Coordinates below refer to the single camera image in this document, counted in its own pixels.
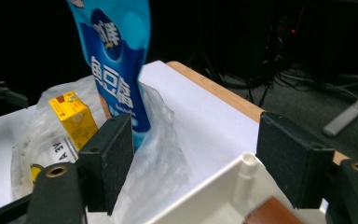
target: yellow cardboard box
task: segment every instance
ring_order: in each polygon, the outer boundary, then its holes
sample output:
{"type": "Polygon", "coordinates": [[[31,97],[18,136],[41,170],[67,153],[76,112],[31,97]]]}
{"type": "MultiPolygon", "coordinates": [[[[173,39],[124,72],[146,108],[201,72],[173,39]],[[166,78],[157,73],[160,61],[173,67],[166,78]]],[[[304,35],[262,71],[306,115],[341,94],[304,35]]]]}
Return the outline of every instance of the yellow cardboard box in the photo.
{"type": "Polygon", "coordinates": [[[48,101],[79,151],[98,131],[91,111],[74,91],[48,101]]]}

